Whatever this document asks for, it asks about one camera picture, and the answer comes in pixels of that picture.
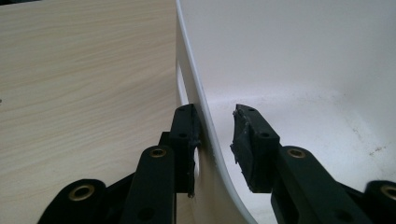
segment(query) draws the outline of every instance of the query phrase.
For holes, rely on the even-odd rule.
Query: wood grain surface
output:
[[[66,185],[111,185],[176,108],[173,0],[0,7],[0,223],[36,223]],[[193,223],[187,196],[177,223]]]

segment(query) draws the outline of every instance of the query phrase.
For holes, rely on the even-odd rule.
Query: white surface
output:
[[[235,104],[257,108],[282,145],[307,148],[352,188],[396,181],[396,1],[180,0],[177,7],[206,122],[216,129],[214,150],[258,222],[275,220],[269,196],[250,193],[233,162]]]

